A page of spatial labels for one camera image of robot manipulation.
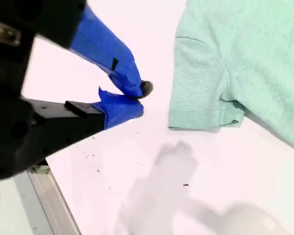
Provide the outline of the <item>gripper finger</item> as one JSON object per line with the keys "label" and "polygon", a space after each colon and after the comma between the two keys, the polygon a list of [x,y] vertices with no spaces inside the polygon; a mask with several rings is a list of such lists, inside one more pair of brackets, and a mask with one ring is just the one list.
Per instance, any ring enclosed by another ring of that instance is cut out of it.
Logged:
{"label": "gripper finger", "polygon": [[39,33],[97,65],[126,96],[144,98],[153,84],[140,77],[131,50],[99,19],[85,0],[41,0]]}
{"label": "gripper finger", "polygon": [[46,157],[96,133],[138,118],[144,112],[136,99],[99,89],[100,101],[62,103],[30,100],[33,123],[27,150],[30,156]]}

